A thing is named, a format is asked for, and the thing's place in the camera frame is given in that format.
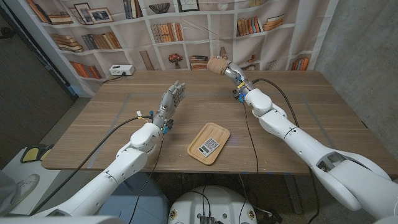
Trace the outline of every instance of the white sneaker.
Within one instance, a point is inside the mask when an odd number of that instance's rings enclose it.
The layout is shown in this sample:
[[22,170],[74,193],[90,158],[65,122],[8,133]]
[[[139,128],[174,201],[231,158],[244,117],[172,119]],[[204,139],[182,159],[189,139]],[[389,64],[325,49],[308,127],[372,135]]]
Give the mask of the white sneaker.
[[32,174],[26,177],[24,180],[17,183],[17,193],[14,197],[14,201],[11,205],[11,209],[15,208],[22,200],[24,200],[37,186],[39,183],[40,176]]

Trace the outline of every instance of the table leg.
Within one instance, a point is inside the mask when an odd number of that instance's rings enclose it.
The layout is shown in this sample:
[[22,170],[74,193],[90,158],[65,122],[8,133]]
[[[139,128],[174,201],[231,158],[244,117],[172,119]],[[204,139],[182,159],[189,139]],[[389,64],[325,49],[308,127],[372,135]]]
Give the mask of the table leg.
[[289,194],[289,199],[293,207],[293,211],[296,214],[303,213],[303,207],[299,195],[299,189],[297,188],[296,180],[293,175],[284,175],[285,184],[287,187],[287,192]]

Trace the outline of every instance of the calculator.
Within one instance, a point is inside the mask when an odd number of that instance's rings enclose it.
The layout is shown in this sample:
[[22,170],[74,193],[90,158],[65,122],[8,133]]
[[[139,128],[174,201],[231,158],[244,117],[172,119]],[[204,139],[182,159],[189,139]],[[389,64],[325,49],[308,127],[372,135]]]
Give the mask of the calculator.
[[208,157],[216,148],[220,146],[213,138],[209,138],[205,143],[203,143],[199,148],[199,152],[205,157]]

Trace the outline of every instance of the table surface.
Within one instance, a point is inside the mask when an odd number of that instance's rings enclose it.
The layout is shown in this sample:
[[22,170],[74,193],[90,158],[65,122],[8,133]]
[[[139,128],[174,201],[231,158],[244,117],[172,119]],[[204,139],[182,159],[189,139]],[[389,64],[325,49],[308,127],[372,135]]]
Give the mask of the table surface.
[[[300,127],[322,144],[342,151],[361,154],[388,174],[398,174],[398,163],[379,140],[365,127],[355,112],[319,72],[246,72],[249,80],[267,78],[286,93]],[[46,169],[75,169],[104,138],[108,131],[135,117],[136,111],[156,111],[161,97],[175,81],[185,82],[186,97],[174,116],[174,126],[164,137],[156,172],[256,173],[256,157],[248,133],[251,131],[257,152],[259,173],[307,174],[307,165],[283,140],[263,130],[248,111],[246,126],[242,103],[231,94],[234,85],[228,78],[204,71],[143,71],[116,82],[104,84],[56,143],[42,165]],[[269,95],[294,122],[282,95],[270,84],[257,82],[255,87]],[[206,166],[190,157],[189,144],[206,123],[216,123],[231,132],[216,161]],[[132,121],[119,128],[83,166],[105,169],[131,134],[144,125]],[[157,149],[142,171],[152,170]]]

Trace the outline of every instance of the bowl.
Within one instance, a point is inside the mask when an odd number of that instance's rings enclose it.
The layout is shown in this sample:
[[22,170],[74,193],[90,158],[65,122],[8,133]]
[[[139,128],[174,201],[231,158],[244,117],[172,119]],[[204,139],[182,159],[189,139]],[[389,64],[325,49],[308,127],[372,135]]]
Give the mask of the bowl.
[[170,3],[160,3],[150,5],[149,8],[154,11],[156,14],[166,13],[169,10]]

